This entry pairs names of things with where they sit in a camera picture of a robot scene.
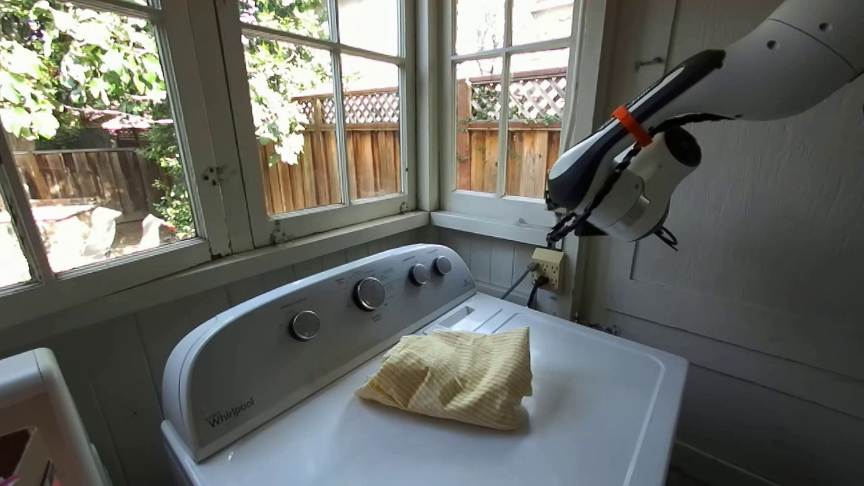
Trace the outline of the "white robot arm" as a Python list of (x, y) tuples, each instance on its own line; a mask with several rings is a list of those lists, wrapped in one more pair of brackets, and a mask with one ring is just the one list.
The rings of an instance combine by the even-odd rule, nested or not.
[(611, 234), (676, 248), (669, 199), (703, 161), (688, 125), (789, 118), (862, 72), (864, 0), (784, 0), (739, 40), (686, 57), (554, 161), (546, 242)]

